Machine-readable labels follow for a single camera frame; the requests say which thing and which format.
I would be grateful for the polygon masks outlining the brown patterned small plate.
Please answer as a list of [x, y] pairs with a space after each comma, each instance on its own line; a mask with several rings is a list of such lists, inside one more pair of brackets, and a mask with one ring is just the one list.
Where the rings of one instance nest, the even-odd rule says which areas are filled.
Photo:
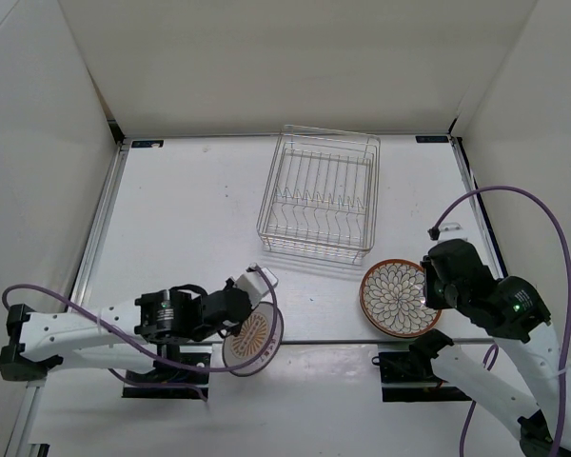
[[228, 336], [223, 342], [223, 364], [229, 368], [243, 365], [230, 372], [234, 376], [253, 376], [273, 360], [283, 334], [282, 313], [270, 302], [261, 302], [243, 323], [240, 333]]

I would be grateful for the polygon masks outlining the wire dish rack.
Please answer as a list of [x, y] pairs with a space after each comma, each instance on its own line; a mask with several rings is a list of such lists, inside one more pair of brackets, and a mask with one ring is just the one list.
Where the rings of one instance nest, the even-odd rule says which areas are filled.
[[375, 244], [381, 139], [285, 125], [256, 231], [265, 250], [357, 267]]

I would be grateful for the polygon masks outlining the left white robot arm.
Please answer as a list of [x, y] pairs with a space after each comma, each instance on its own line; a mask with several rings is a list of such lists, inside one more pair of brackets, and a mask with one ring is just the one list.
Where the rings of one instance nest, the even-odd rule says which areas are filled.
[[266, 293], [246, 272], [214, 292], [182, 285], [95, 311], [72, 302], [61, 313], [10, 305], [0, 374], [6, 381], [27, 382], [56, 370], [102, 368], [169, 381], [179, 371], [199, 372], [201, 367], [181, 361], [181, 346], [237, 335]]

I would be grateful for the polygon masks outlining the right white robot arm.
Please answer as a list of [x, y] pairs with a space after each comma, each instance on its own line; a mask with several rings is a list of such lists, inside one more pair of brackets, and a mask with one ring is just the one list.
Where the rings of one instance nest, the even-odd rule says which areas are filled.
[[425, 302], [453, 308], [493, 338], [528, 387], [522, 392], [469, 358], [431, 329], [409, 347], [408, 368], [419, 380], [453, 385], [499, 420], [526, 456], [571, 456], [571, 368], [561, 363], [549, 310], [520, 277], [496, 279], [472, 244], [452, 239], [423, 258]]

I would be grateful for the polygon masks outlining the floral patterned plate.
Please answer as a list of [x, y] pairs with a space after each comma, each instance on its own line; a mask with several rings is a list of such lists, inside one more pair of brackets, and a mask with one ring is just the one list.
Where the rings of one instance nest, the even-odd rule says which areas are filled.
[[361, 306], [361, 309], [372, 327], [383, 334], [396, 338], [415, 338], [428, 330], [431, 324], [430, 320], [413, 315], [411, 311], [402, 311], [399, 308], [395, 310], [381, 309], [379, 312], [375, 312], [366, 306]]
[[420, 265], [404, 259], [388, 259], [375, 264], [364, 275], [359, 303], [375, 312], [399, 308], [430, 320], [424, 334], [436, 326], [442, 312], [425, 304], [423, 287], [424, 273]]

